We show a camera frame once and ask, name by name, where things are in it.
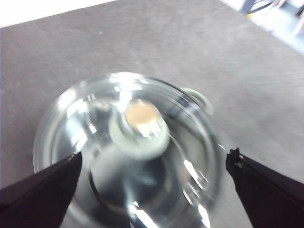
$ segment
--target gray floor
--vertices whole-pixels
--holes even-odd
[[[218,0],[119,0],[3,28],[1,186],[33,173],[35,131],[56,97],[122,71],[202,92],[226,148],[304,182],[303,66]],[[226,172],[220,192],[212,227],[251,227]]]

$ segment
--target round knob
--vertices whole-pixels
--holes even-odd
[[[133,100],[123,113],[114,112],[109,123],[113,143],[128,157],[151,160],[167,149],[169,129],[156,107]]]
[[[124,113],[127,124],[143,137],[153,137],[160,133],[162,117],[157,109],[148,102],[136,100]]]

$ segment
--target clear glass container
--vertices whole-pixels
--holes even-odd
[[[210,227],[220,147],[183,90],[135,73],[68,89],[37,130],[34,170],[77,151],[83,167],[63,227]]]

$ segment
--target floor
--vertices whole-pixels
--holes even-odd
[[[244,0],[221,1],[236,11],[240,11],[244,4]],[[295,14],[303,4],[303,0],[292,0],[288,1],[287,4],[285,3],[281,8],[272,8],[269,12],[268,7],[251,15],[251,20],[304,55],[304,28],[296,36],[292,35],[298,23],[298,17]]]
[[[0,7],[0,27],[6,27],[14,24],[19,24],[26,21],[31,21],[39,18],[44,18],[51,15],[56,15],[71,10],[76,10],[84,7],[98,5],[113,0],[88,0],[88,1],[73,1],[73,0],[54,0],[51,2],[39,0],[11,0],[2,2]],[[239,11],[244,4],[244,0],[221,0],[231,8]],[[304,4],[304,0],[289,0],[295,7]],[[297,35],[292,36],[291,33],[295,28],[298,18],[294,16],[294,11],[286,6],[280,9],[273,9],[265,16],[268,9],[254,13],[252,21],[260,25],[275,37],[282,40],[284,43],[297,50],[304,55],[304,29]]]

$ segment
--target yellow object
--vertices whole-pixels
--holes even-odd
[[[252,19],[253,13],[247,14],[247,18]]]
[[[152,133],[159,125],[159,113],[155,107],[142,100],[133,102],[125,112],[127,123],[135,130]]]

